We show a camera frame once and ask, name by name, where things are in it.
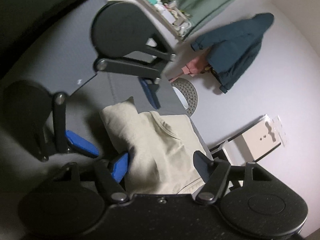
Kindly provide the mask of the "grey bed sheet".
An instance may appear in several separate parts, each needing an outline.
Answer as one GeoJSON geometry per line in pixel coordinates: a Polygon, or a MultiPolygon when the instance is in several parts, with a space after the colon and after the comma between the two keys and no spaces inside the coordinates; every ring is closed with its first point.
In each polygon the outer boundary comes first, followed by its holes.
{"type": "Polygon", "coordinates": [[[137,111],[157,111],[160,115],[187,114],[169,81],[163,78],[152,94],[149,83],[131,75],[99,72],[72,95],[68,104],[68,124],[79,135],[98,147],[106,157],[114,157],[113,148],[99,112],[132,97],[137,111]]]}

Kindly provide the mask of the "white plastic bucket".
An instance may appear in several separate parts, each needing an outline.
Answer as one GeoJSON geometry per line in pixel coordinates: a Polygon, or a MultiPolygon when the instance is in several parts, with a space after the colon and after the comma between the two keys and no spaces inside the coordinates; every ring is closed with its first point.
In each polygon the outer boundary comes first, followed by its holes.
{"type": "Polygon", "coordinates": [[[189,108],[189,104],[185,98],[185,96],[181,93],[181,91],[176,88],[173,87],[174,92],[176,93],[177,97],[179,98],[181,104],[183,105],[184,109],[188,109],[189,108]]]}

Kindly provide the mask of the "dark teal hanging jacket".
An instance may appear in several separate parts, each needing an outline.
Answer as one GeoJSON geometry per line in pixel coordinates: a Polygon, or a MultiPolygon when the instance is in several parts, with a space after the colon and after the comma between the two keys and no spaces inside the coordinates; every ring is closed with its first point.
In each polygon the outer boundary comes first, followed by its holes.
{"type": "Polygon", "coordinates": [[[253,63],[273,23],[272,13],[256,14],[213,29],[191,43],[193,51],[209,50],[206,61],[221,92],[227,93],[253,63]]]}

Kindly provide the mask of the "white wall socket strip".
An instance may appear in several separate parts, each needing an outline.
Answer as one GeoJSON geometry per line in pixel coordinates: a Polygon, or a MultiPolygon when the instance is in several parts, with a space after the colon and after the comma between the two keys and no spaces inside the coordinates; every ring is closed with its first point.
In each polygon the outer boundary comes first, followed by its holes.
{"type": "Polygon", "coordinates": [[[281,122],[280,116],[276,116],[273,118],[273,123],[275,126],[276,131],[279,134],[280,140],[281,140],[281,145],[283,147],[286,147],[288,145],[288,140],[287,140],[287,134],[285,132],[284,126],[281,122]]]}

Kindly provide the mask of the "round grey woven stool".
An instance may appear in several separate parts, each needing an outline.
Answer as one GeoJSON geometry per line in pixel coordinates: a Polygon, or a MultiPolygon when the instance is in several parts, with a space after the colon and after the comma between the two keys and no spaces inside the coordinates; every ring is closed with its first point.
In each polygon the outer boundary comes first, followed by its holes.
{"type": "Polygon", "coordinates": [[[190,81],[183,78],[178,78],[177,80],[172,82],[171,85],[172,87],[178,88],[185,96],[189,104],[189,108],[186,109],[186,111],[189,116],[192,116],[197,108],[198,103],[198,94],[194,85],[190,81]]]}

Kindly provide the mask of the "beige t-shirt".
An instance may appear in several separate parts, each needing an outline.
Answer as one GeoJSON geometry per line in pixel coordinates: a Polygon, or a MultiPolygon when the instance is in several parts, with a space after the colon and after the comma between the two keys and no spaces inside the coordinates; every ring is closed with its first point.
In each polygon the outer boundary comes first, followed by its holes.
{"type": "Polygon", "coordinates": [[[128,98],[102,109],[100,117],[117,152],[130,155],[128,194],[192,194],[204,185],[193,155],[205,150],[187,115],[139,113],[128,98]]]}

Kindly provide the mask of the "pink hanging garment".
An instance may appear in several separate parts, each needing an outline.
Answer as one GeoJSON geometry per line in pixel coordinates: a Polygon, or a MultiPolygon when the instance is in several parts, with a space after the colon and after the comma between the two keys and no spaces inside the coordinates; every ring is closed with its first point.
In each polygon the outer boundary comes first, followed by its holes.
{"type": "Polygon", "coordinates": [[[202,54],[189,61],[184,67],[181,68],[180,73],[175,77],[171,78],[169,82],[174,82],[182,75],[189,75],[193,77],[195,75],[204,73],[205,71],[209,70],[210,67],[211,65],[206,60],[206,55],[202,54]]]}

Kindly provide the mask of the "white black wooden chair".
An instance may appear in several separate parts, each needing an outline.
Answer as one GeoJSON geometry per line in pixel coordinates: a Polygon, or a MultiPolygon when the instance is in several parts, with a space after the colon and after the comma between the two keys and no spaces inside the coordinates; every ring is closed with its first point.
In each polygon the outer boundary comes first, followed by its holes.
{"type": "Polygon", "coordinates": [[[232,166],[258,162],[281,145],[273,118],[265,114],[238,134],[210,149],[212,157],[224,159],[232,166]]]}

